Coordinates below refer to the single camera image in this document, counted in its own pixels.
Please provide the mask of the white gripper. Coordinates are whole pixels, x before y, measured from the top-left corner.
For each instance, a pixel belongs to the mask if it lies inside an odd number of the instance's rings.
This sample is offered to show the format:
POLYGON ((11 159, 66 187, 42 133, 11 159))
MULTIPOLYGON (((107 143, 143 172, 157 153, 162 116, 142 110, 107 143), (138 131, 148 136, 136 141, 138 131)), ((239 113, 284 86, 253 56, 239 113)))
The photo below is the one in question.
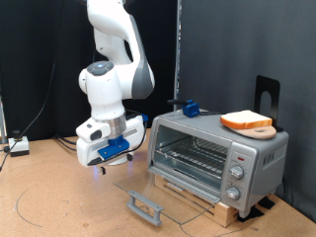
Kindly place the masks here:
MULTIPOLYGON (((85 167, 94 166, 115 161, 125 153, 127 161, 132 161, 130 152, 144 141, 146 124, 147 116, 138 113, 106 121, 89 118, 76 128, 79 162, 85 167)), ((100 169, 102 175, 107 174, 105 167, 100 169)))

